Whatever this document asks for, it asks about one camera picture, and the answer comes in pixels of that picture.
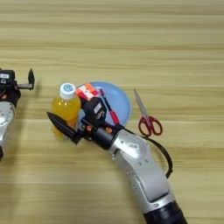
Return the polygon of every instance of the blue plate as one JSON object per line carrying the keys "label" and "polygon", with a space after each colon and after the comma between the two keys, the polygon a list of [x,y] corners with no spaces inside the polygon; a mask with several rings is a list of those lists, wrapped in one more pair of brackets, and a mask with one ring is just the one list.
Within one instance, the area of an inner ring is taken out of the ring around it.
{"label": "blue plate", "polygon": [[[104,90],[106,98],[108,99],[108,103],[110,107],[116,112],[120,124],[125,126],[130,119],[131,115],[131,102],[130,98],[118,87],[113,84],[104,81],[95,81],[91,82],[91,84],[98,90],[100,93],[100,88]],[[80,112],[80,122],[81,118],[84,116],[84,112]],[[107,113],[106,122],[114,125],[113,120],[109,114]]]}

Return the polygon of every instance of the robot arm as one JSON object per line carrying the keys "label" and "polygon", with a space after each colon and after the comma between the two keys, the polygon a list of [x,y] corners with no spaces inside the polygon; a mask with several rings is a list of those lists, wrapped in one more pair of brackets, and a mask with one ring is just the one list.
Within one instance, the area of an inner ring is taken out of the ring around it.
{"label": "robot arm", "polygon": [[21,97],[19,89],[34,88],[35,79],[32,70],[29,72],[28,80],[29,84],[17,84],[13,70],[0,68],[0,161],[5,154],[6,138]]}
{"label": "robot arm", "polygon": [[186,224],[167,178],[153,160],[150,146],[144,139],[122,129],[109,152],[126,173],[147,223]]}
{"label": "robot arm", "polygon": [[[101,109],[95,113],[95,107]],[[151,156],[147,142],[123,126],[105,122],[107,110],[100,98],[93,98],[83,110],[86,116],[81,119],[78,132],[62,118],[47,114],[55,127],[74,143],[84,137],[112,155],[118,167],[127,174],[130,188],[148,224],[187,224],[165,174]]]}

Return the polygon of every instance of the yellow liquid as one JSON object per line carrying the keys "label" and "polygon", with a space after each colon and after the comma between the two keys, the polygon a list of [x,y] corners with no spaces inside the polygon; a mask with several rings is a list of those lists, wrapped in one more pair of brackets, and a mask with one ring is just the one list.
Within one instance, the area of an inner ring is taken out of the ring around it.
{"label": "yellow liquid", "polygon": [[[72,100],[64,100],[60,96],[52,101],[52,112],[67,121],[67,124],[75,129],[79,120],[79,112],[81,110],[81,100],[75,96]],[[66,139],[66,137],[54,126],[52,132],[58,139]]]}

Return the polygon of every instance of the black cable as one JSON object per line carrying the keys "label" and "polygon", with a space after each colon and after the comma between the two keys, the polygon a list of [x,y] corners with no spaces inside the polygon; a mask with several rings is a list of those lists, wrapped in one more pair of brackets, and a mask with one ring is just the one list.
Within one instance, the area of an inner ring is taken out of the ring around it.
{"label": "black cable", "polygon": [[165,174],[165,176],[167,178],[169,178],[172,174],[172,158],[171,158],[170,154],[168,153],[168,151],[165,149],[165,147],[163,145],[161,145],[157,141],[155,141],[151,138],[145,137],[145,136],[142,136],[142,138],[155,144],[160,149],[160,151],[164,154],[166,161],[168,163],[168,172]]}

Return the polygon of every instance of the red scissor handle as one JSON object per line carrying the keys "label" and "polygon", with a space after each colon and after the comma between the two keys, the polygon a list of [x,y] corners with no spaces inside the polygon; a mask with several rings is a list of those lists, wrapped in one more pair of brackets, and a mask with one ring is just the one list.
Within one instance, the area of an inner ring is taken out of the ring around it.
{"label": "red scissor handle", "polygon": [[[159,120],[157,120],[156,118],[149,116],[149,120],[150,120],[150,125],[147,123],[146,119],[144,117],[142,117],[138,123],[138,128],[140,130],[140,132],[146,136],[146,137],[150,137],[151,134],[153,133],[155,136],[160,136],[163,133],[163,126],[162,124],[159,122]],[[154,124],[156,124],[158,126],[158,131],[157,129],[154,128]],[[145,126],[145,128],[148,130],[148,133],[145,133],[143,131],[143,125]]]}

